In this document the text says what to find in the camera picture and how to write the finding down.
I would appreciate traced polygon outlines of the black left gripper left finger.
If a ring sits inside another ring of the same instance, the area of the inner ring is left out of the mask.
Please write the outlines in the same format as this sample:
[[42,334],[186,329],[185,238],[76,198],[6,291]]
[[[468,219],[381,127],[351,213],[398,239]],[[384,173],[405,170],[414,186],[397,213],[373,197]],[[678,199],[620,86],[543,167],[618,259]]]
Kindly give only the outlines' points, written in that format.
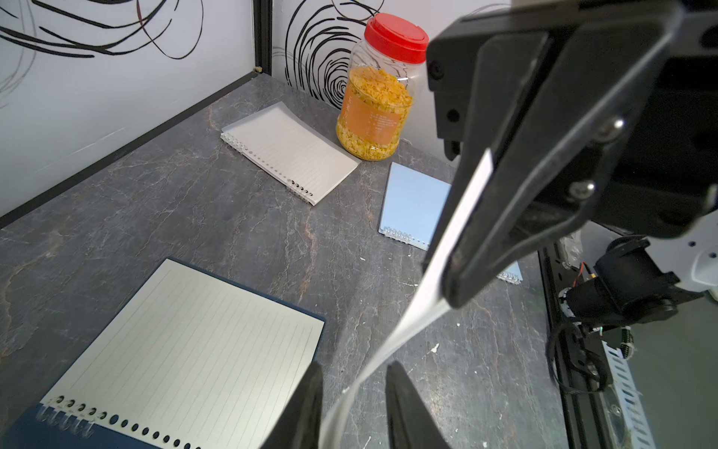
[[310,363],[262,449],[317,449],[323,411],[323,372]]

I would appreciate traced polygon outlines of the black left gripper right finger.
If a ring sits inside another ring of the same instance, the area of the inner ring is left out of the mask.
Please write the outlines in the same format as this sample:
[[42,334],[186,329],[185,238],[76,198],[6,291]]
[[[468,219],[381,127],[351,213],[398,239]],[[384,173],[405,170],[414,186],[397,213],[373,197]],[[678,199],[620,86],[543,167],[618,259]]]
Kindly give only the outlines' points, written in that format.
[[450,448],[409,375],[398,361],[387,367],[385,402],[391,448]]

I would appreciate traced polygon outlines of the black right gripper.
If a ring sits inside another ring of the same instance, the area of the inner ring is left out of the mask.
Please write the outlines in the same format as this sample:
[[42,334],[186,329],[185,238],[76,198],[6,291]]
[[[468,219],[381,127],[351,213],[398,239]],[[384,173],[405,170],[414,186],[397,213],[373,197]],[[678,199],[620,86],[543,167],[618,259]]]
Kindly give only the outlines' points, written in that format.
[[493,172],[441,277],[454,308],[595,220],[674,237],[717,200],[714,1],[558,1],[467,15],[428,48],[460,161],[429,264],[484,155]]

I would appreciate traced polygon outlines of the dark blue spiral notebook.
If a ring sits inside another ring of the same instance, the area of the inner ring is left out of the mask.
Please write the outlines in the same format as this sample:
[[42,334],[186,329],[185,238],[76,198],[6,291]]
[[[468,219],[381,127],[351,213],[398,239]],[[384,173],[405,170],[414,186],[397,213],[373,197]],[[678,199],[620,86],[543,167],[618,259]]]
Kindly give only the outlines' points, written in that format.
[[165,259],[5,448],[261,448],[325,320]]

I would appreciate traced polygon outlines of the light blue spiral notebook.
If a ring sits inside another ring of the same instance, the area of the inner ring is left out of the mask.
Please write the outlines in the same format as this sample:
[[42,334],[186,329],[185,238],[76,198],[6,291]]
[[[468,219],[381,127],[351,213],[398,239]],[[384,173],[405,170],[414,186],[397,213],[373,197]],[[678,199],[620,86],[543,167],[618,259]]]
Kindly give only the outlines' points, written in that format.
[[379,233],[427,252],[450,189],[445,181],[392,163]]

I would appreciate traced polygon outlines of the frosted cover white notebook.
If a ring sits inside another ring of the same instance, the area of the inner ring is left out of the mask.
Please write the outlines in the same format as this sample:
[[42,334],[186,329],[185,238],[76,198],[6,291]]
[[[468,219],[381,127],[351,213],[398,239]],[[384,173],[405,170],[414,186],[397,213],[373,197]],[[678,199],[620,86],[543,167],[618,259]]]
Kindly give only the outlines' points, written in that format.
[[221,139],[312,206],[360,165],[282,102],[225,126]]

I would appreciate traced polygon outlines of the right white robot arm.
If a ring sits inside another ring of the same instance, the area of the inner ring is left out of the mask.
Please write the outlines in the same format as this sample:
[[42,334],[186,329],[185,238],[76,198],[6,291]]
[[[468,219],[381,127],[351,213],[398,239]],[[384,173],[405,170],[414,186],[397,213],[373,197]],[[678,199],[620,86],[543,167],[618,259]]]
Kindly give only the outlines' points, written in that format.
[[716,285],[714,1],[473,13],[426,57],[459,163],[427,255],[451,306],[590,221],[647,237],[678,288]]

